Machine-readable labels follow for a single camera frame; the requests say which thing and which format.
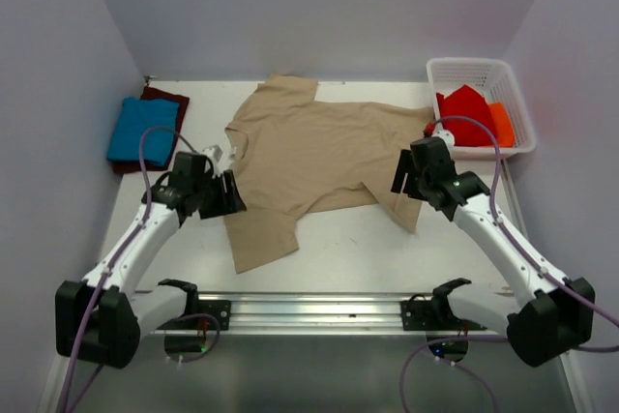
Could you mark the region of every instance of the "blue folded cloth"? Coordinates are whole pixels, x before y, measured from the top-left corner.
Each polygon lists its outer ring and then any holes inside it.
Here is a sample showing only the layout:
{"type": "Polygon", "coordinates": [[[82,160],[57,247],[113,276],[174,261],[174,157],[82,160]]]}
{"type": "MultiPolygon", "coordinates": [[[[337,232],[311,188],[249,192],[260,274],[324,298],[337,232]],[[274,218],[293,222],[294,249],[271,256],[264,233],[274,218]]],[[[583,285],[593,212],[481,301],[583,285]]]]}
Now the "blue folded cloth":
{"type": "MultiPolygon", "coordinates": [[[[134,162],[139,160],[139,139],[144,132],[153,126],[176,127],[179,104],[155,99],[141,101],[135,97],[123,100],[123,109],[116,122],[107,149],[107,159],[113,162],[134,162]]],[[[153,131],[144,142],[144,159],[147,162],[161,166],[165,164],[172,144],[174,133],[169,131],[153,131]]]]}

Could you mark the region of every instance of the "garment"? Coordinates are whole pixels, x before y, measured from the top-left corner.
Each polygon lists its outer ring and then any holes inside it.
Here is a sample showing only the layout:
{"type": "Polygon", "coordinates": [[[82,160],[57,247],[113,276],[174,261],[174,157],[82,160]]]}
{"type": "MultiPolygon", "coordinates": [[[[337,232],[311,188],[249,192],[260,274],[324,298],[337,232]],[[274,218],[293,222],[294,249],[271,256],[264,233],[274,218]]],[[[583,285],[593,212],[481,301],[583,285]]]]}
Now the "garment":
{"type": "MultiPolygon", "coordinates": [[[[183,127],[183,121],[185,119],[185,114],[187,113],[187,107],[190,104],[190,98],[185,96],[180,96],[177,94],[170,94],[169,92],[162,91],[155,87],[144,87],[142,91],[142,95],[140,96],[142,101],[152,101],[154,99],[165,99],[167,101],[176,102],[178,106],[178,114],[176,116],[176,132],[179,133],[181,128],[183,127]]],[[[178,141],[178,137],[174,137],[174,142],[172,144],[172,150],[170,151],[167,160],[162,166],[156,166],[152,163],[146,163],[146,169],[149,171],[166,171],[172,161],[172,155],[174,153],[174,149],[176,147],[176,142],[178,141]]],[[[117,174],[128,174],[135,173],[139,171],[139,162],[112,162],[112,171],[117,174]]]]}
{"type": "Polygon", "coordinates": [[[488,105],[492,121],[496,127],[496,141],[499,147],[514,147],[516,144],[516,134],[505,107],[500,102],[491,103],[488,105]]]}
{"type": "MultiPolygon", "coordinates": [[[[141,101],[135,97],[123,100],[123,109],[107,149],[111,161],[139,160],[139,140],[153,126],[176,124],[178,104],[164,99],[141,101]]],[[[144,142],[144,159],[161,166],[172,151],[174,134],[164,131],[149,134],[144,142]]]]}
{"type": "Polygon", "coordinates": [[[421,202],[391,193],[399,152],[422,137],[431,108],[315,102],[317,81],[272,75],[226,132],[248,211],[224,218],[237,273],[299,248],[305,213],[380,203],[415,230],[421,202]]]}
{"type": "MultiPolygon", "coordinates": [[[[496,137],[496,127],[486,99],[472,87],[464,85],[447,97],[436,94],[438,108],[443,116],[466,116],[486,126],[496,137]]],[[[485,131],[479,127],[461,120],[449,120],[443,127],[451,132],[460,147],[481,147],[491,145],[492,141],[485,131]]]]}

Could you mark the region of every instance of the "white plastic basket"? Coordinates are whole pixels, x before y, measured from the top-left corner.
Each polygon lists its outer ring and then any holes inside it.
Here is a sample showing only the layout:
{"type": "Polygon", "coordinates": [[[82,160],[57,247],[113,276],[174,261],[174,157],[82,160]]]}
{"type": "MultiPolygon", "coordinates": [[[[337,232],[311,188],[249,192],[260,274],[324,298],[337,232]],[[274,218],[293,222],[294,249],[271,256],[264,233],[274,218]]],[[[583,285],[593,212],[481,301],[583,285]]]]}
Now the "white plastic basket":
{"type": "MultiPolygon", "coordinates": [[[[427,79],[436,118],[440,118],[436,93],[447,97],[467,84],[482,94],[486,102],[502,103],[510,116],[516,144],[514,147],[501,148],[503,158],[535,149],[537,140],[533,125],[514,73],[507,63],[485,58],[433,58],[427,62],[427,79]]],[[[494,149],[456,146],[452,156],[460,159],[490,159],[494,158],[494,149]]]]}

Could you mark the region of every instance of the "gray wall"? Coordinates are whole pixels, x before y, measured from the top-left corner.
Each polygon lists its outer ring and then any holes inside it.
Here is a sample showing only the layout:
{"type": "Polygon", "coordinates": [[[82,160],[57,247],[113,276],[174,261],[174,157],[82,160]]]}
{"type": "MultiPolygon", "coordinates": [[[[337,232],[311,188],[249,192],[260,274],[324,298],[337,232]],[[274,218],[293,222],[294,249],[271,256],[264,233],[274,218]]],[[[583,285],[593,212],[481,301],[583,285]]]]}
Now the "gray wall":
{"type": "MultiPolygon", "coordinates": [[[[619,314],[619,2],[536,0],[507,54],[537,126],[512,162],[533,242],[619,314]]],[[[598,318],[593,342],[619,331],[598,318]]],[[[615,411],[619,355],[581,355],[598,411],[615,411]]]]}
{"type": "Polygon", "coordinates": [[[140,74],[103,0],[0,0],[0,411],[37,407],[53,297],[99,253],[117,180],[105,151],[140,74]]]}
{"type": "Polygon", "coordinates": [[[425,79],[435,56],[503,55],[533,0],[105,0],[139,68],[425,79]]]}

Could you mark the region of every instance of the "white floor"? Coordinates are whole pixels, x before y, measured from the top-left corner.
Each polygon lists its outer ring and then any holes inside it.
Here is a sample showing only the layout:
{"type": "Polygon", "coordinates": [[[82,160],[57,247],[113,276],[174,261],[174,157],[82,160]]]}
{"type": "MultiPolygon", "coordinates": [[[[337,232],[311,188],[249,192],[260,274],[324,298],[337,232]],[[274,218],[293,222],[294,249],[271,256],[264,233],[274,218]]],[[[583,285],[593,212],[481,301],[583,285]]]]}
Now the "white floor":
{"type": "MultiPolygon", "coordinates": [[[[191,98],[182,134],[200,150],[229,144],[223,132],[256,82],[154,81],[164,91],[191,98]]],[[[325,102],[374,101],[405,107],[430,106],[426,83],[321,82],[325,102]]],[[[458,162],[490,184],[493,162],[458,162]]],[[[153,173],[156,179],[160,173],[153,173]]],[[[126,175],[103,246],[107,253],[135,215],[144,192],[139,173],[126,175]]],[[[497,201],[510,214],[503,183],[497,201]]],[[[409,234],[377,205],[310,214],[297,227],[300,249],[285,258],[237,275],[221,219],[190,218],[155,258],[140,290],[159,280],[195,282],[204,292],[426,292],[453,278],[469,278],[493,291],[507,284],[477,245],[442,214],[424,205],[417,232],[409,234]]]]}

